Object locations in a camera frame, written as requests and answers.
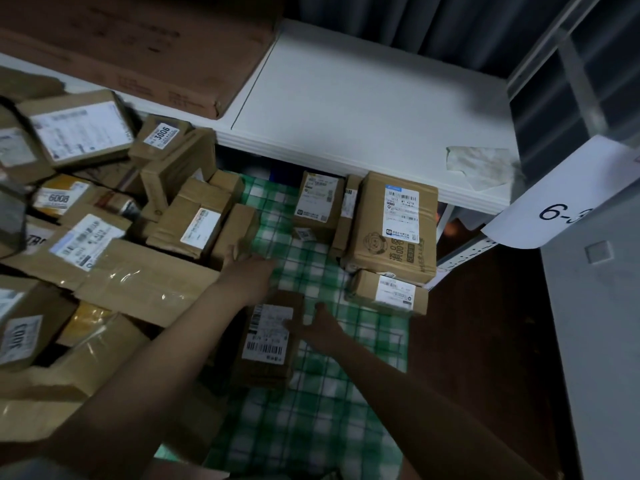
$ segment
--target white shelf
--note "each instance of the white shelf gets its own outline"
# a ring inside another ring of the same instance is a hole
[[[69,92],[99,88],[2,54],[0,64],[57,77]],[[224,146],[341,175],[407,178],[489,214],[511,202],[510,185],[476,192],[446,170],[447,146],[507,148],[517,158],[506,81],[313,25],[284,21],[219,120],[118,94],[137,111],[213,128]]]

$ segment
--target cartoon face logo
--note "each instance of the cartoon face logo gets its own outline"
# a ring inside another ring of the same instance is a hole
[[[387,239],[377,232],[370,232],[364,236],[364,247],[373,255],[382,254],[387,250]]]

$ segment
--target human arm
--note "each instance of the human arm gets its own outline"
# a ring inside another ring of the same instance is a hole
[[[233,317],[267,294],[274,262],[235,262],[140,349],[43,444],[41,455],[90,479],[140,478]]]
[[[311,325],[286,325],[340,364],[421,478],[542,480],[466,411],[347,336],[323,303]]]

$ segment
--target person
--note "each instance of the person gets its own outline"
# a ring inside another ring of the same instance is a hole
[[[268,294],[275,262],[234,259],[218,281],[0,479],[139,479],[173,414],[233,317]],[[421,478],[540,480],[542,476],[459,407],[381,361],[343,332],[323,303],[310,325],[285,323],[347,373]]]

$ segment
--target human hand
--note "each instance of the human hand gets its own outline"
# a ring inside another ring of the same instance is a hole
[[[228,247],[215,285],[224,289],[229,298],[238,298],[241,306],[257,305],[269,292],[269,277],[276,267],[276,260],[256,254],[235,259],[235,252],[236,246]]]
[[[291,333],[299,336],[316,351],[334,356],[344,348],[349,337],[343,332],[338,320],[329,313],[324,303],[316,303],[316,316],[311,325],[285,321],[284,326]]]

